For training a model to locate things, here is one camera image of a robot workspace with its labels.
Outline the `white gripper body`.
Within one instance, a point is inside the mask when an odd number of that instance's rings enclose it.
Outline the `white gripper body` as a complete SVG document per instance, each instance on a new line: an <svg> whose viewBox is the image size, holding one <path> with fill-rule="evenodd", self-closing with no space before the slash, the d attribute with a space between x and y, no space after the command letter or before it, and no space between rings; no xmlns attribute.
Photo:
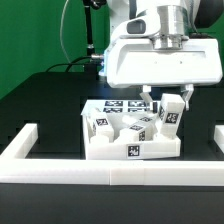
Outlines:
<svg viewBox="0 0 224 224"><path fill-rule="evenodd" d="M222 78L216 39L190 39L181 50L155 50L149 39L119 39L104 53L113 88L210 85Z"/></svg>

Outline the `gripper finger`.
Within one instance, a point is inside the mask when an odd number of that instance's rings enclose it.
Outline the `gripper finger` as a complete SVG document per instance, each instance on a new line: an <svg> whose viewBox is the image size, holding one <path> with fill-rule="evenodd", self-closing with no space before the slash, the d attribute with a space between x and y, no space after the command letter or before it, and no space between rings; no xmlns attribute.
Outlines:
<svg viewBox="0 0 224 224"><path fill-rule="evenodd" d="M153 104L153 99L150 96L150 93L151 93L151 87L148 85L143 85L142 92L140 93L140 96L141 96L142 100L145 102L146 109L148 111L151 110L151 106Z"/></svg>
<svg viewBox="0 0 224 224"><path fill-rule="evenodd" d="M193 84L186 84L181 86L182 99L185 102L185 109L189 110L189 101L194 92Z"/></svg>

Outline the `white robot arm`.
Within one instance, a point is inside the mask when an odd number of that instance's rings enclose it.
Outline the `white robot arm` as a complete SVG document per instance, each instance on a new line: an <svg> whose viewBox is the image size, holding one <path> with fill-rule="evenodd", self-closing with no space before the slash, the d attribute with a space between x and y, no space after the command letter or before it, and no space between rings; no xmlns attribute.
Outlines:
<svg viewBox="0 0 224 224"><path fill-rule="evenodd" d="M203 7L224 12L224 0L107 0L110 42L104 74L113 88L141 86L150 102L152 87L179 86L189 101L196 85L222 78L218 41L190 36Z"/></svg>

